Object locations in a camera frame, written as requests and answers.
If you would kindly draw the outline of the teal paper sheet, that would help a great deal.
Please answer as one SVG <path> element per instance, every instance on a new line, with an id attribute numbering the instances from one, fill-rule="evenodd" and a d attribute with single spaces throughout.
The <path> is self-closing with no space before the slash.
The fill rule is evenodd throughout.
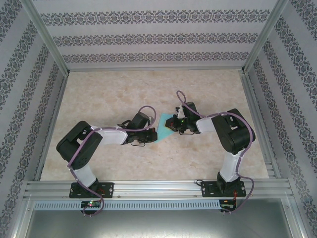
<path id="1" fill-rule="evenodd" d="M 155 141 L 155 143 L 162 141 L 163 139 L 167 138 L 168 136 L 174 133 L 174 131 L 165 126 L 166 121 L 172 117 L 173 114 L 161 114 L 157 128 L 158 138 Z"/>

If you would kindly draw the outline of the grey sheet metal panel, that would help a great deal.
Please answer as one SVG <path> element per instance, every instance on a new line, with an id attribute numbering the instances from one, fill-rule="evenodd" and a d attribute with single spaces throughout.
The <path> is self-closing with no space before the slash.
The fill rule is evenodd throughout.
<path id="1" fill-rule="evenodd" d="M 292 238 L 281 215 L 216 211 L 35 211 L 26 238 Z"/>

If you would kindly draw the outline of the aluminium mounting rail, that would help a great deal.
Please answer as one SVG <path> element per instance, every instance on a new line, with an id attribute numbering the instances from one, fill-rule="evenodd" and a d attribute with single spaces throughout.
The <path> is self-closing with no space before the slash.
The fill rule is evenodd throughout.
<path id="1" fill-rule="evenodd" d="M 71 181 L 29 181 L 23 199 L 67 200 Z M 202 189 L 194 180 L 114 181 L 113 200 L 202 199 Z M 256 179 L 251 199 L 294 197 L 286 178 Z"/>

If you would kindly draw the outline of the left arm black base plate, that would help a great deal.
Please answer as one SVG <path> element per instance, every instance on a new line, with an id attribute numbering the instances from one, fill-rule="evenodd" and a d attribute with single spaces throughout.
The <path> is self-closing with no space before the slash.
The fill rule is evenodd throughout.
<path id="1" fill-rule="evenodd" d="M 112 198 L 114 183 L 96 181 L 89 187 L 89 189 L 101 195 L 102 198 Z M 70 198 L 97 198 L 95 194 L 87 191 L 77 182 L 74 182 L 71 184 L 69 197 Z"/>

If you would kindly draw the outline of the aluminium table side rail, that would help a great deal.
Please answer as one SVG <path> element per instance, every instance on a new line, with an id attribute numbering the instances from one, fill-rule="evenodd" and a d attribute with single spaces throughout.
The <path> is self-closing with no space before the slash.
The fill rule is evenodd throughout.
<path id="1" fill-rule="evenodd" d="M 62 78 L 60 84 L 58 84 L 58 91 L 53 94 L 53 98 L 50 100 L 52 106 L 49 104 L 48 112 L 49 118 L 47 119 L 47 127 L 45 128 L 44 136 L 41 136 L 41 147 L 35 153 L 36 155 L 36 163 L 34 164 L 34 169 L 32 170 L 31 177 L 29 180 L 31 181 L 39 181 L 42 175 L 42 170 L 44 167 L 44 163 L 46 161 L 46 157 L 50 148 L 50 143 L 52 140 L 56 120 L 58 117 L 58 113 L 60 110 L 61 102 L 64 96 L 65 88 L 67 85 L 68 75 Z"/>
<path id="2" fill-rule="evenodd" d="M 281 179 L 283 178 L 283 176 L 281 175 L 280 170 L 278 168 L 273 148 L 270 144 L 269 137 L 261 115 L 261 111 L 257 104 L 256 96 L 253 92 L 253 88 L 248 78 L 248 75 L 246 75 L 242 70 L 239 70 L 239 76 L 251 113 L 251 117 L 254 123 L 257 140 L 260 144 L 260 148 L 264 157 L 264 162 L 266 164 L 268 176 L 270 179 Z"/>

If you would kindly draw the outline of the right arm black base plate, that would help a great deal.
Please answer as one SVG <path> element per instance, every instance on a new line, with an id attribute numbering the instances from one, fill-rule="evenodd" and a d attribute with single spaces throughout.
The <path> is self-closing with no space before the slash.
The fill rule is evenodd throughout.
<path id="1" fill-rule="evenodd" d="M 246 190 L 242 181 L 222 182 L 204 181 L 202 185 L 203 197 L 246 197 Z"/>

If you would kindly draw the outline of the short aluminium frame post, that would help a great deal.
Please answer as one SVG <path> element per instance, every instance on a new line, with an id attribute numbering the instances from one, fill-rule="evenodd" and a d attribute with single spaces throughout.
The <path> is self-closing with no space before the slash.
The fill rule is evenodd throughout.
<path id="1" fill-rule="evenodd" d="M 295 199 L 285 197 L 281 202 L 292 238 L 309 238 Z"/>
<path id="2" fill-rule="evenodd" d="M 26 238 L 28 228 L 31 222 L 35 202 L 31 198 L 23 199 L 13 230 L 9 238 Z"/>

